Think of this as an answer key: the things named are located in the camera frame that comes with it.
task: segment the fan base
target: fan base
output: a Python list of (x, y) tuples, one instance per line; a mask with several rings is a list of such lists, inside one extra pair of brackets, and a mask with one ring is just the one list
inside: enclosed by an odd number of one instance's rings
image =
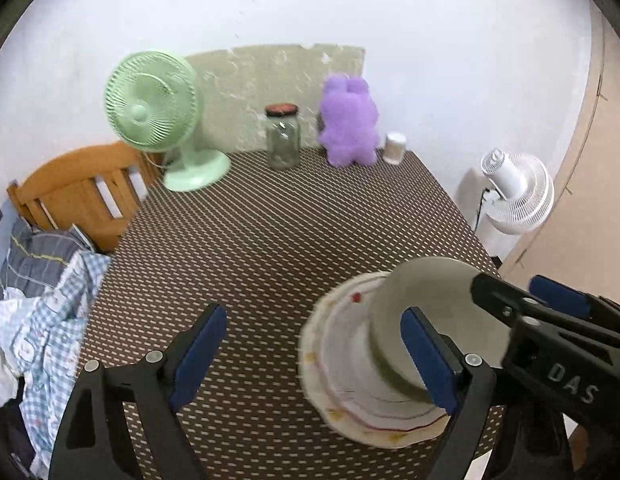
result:
[(165, 170), (163, 184), (170, 191), (194, 191), (214, 184), (230, 170), (230, 159), (216, 150), (189, 153), (187, 164), (178, 158)]

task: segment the white plate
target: white plate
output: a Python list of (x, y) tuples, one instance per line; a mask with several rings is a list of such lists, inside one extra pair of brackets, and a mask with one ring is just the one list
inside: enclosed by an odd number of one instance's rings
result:
[(367, 301), (387, 275), (362, 274), (316, 303), (301, 332), (299, 374), (306, 397), (330, 427), (357, 442), (395, 449), (439, 436), (449, 418), (442, 408), (392, 390), (371, 364)]

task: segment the power cord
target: power cord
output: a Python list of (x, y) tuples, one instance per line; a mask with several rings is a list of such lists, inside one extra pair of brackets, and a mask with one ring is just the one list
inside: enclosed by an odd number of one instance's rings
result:
[(150, 164), (152, 164), (155, 168), (159, 168), (160, 170), (167, 170), (170, 164), (172, 163), (172, 161), (170, 161), (169, 164), (166, 164), (166, 161), (168, 160), (168, 155), (170, 155), (173, 150), (174, 148), (170, 148), (168, 149), (167, 152), (163, 154), (163, 161), (161, 162), (161, 164), (157, 164), (154, 160), (152, 160), (152, 158), (150, 158), (150, 156), (148, 155), (148, 152), (142, 152), (142, 153), (144, 154), (144, 157), (146, 158), (146, 160)]
[(480, 194), (480, 200), (478, 200), (478, 211), (476, 212), (476, 224), (474, 225), (474, 232), (478, 229), (478, 222), (480, 221), (480, 212), (483, 209), (483, 203), (485, 202), (485, 193), (490, 192), (490, 188), (487, 187)]

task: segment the green fan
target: green fan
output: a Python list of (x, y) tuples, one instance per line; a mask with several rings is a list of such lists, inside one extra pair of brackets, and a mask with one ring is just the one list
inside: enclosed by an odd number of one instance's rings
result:
[(179, 155), (163, 176), (172, 191), (209, 186), (230, 169), (216, 150), (197, 150), (192, 133), (201, 118), (203, 97), (197, 73), (182, 57), (161, 51), (126, 57), (105, 89), (108, 121), (121, 139), (143, 152)]

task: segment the purple plush toy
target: purple plush toy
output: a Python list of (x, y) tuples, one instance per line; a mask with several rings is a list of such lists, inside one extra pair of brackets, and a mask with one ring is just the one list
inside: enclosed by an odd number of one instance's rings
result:
[(328, 150), (332, 166), (376, 163), (379, 135), (375, 125), (379, 112), (365, 79), (329, 76), (323, 84), (321, 118), (325, 127), (319, 142)]

